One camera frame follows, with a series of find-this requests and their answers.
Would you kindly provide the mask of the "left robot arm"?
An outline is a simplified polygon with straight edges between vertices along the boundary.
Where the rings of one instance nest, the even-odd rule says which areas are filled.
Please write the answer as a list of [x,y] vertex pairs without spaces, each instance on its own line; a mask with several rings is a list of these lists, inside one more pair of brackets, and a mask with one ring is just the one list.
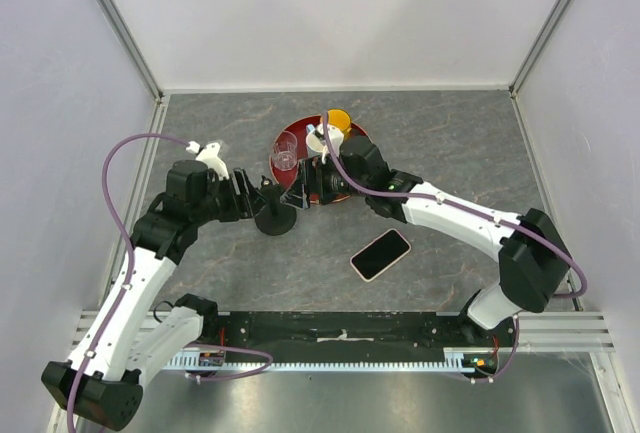
[[265,206],[262,190],[236,168],[221,175],[209,162],[181,160],[169,170],[164,192],[125,236],[127,257],[89,331],[64,361],[50,361],[41,382],[67,413],[120,431],[137,412],[145,388],[191,343],[218,340],[215,302],[179,298],[169,316],[143,340],[136,336],[159,290],[209,222],[254,218]]

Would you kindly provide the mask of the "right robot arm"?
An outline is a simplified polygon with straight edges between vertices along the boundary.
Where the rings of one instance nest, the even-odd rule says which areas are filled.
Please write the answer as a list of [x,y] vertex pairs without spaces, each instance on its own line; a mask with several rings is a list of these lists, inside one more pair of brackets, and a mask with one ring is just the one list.
[[543,312],[570,268],[570,254],[551,218],[531,208],[503,212],[462,200],[418,176],[392,169],[365,136],[299,162],[281,201],[307,209],[339,196],[361,196],[379,216],[439,231],[497,262],[498,281],[472,297],[458,321],[467,345],[483,345],[504,319]]

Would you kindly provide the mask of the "black phone stand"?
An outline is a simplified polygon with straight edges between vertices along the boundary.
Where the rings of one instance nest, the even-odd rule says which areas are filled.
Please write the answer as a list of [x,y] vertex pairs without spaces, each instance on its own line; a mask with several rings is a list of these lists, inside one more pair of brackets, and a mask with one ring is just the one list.
[[289,232],[297,220],[296,209],[281,201],[284,188],[265,176],[259,188],[265,204],[254,221],[259,231],[269,236],[280,236]]

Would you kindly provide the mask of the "phone with pink case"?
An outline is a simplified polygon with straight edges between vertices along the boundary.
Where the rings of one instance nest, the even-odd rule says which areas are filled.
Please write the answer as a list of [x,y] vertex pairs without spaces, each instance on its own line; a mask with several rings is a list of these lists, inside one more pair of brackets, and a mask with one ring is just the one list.
[[397,230],[389,229],[350,258],[353,270],[371,282],[404,258],[412,247]]

